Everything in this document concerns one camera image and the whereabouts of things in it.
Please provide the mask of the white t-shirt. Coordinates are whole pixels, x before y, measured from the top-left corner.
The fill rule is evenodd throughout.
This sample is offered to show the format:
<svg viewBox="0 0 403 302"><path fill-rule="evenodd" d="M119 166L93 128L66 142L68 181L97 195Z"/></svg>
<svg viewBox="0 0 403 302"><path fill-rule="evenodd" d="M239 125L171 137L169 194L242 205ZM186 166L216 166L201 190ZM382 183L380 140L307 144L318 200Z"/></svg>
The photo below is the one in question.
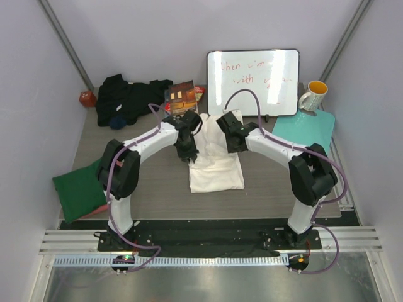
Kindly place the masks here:
<svg viewBox="0 0 403 302"><path fill-rule="evenodd" d="M189 164L190 191L211 193L244 189L244 177L239 157L227 151L225 135L217 124L218 116L200 115L201 130L195 135L199 151Z"/></svg>

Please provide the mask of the brown Edward Tulane book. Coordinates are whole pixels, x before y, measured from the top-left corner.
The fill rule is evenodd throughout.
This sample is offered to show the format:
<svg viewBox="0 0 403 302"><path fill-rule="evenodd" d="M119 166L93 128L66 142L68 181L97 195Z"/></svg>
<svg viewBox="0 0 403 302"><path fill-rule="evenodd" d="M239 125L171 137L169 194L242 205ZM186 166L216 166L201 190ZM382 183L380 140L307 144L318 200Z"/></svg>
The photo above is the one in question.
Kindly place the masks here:
<svg viewBox="0 0 403 302"><path fill-rule="evenodd" d="M173 84L168 87L169 109L174 116L183 116L187 111L198 112L193 81Z"/></svg>

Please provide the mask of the red Treehouse book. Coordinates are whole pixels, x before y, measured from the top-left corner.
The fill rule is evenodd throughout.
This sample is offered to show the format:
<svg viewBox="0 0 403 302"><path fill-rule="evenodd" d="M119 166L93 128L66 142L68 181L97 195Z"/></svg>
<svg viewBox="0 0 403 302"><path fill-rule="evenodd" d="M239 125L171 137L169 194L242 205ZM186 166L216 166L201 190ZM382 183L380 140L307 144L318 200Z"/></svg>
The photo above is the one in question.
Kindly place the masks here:
<svg viewBox="0 0 403 302"><path fill-rule="evenodd" d="M195 92L196 92L196 100L197 104L201 101L204 93L205 93L205 88L201 86L195 86Z"/></svg>

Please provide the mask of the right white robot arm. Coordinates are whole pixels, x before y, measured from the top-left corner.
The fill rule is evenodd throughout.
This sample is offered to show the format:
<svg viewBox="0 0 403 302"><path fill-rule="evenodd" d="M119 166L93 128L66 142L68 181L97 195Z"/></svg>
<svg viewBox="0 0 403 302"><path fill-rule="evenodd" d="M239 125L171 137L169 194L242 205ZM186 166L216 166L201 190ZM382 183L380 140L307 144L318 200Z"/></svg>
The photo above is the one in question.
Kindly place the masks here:
<svg viewBox="0 0 403 302"><path fill-rule="evenodd" d="M285 243L297 249L312 229L319 203L332 191L338 179L321 145L294 145L259 127L243 124L229 111L217 120L229 153L255 152L287 168L295 203L284 227Z"/></svg>

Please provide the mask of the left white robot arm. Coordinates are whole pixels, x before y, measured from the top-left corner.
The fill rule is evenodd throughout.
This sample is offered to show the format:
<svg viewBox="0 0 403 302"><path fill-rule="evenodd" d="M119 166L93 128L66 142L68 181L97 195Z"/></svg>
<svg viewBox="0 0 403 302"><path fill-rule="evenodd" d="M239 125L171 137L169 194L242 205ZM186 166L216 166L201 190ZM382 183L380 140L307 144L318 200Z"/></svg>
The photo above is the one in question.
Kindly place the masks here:
<svg viewBox="0 0 403 302"><path fill-rule="evenodd" d="M110 140L96 171L108 205L108 229L98 235L100 251L126 251L136 246L131 215L131 194L135 191L140 165L160 150L174 146L180 160L195 162L199 151L195 135L202 118L194 111L182 117L168 116L143 135L120 142Z"/></svg>

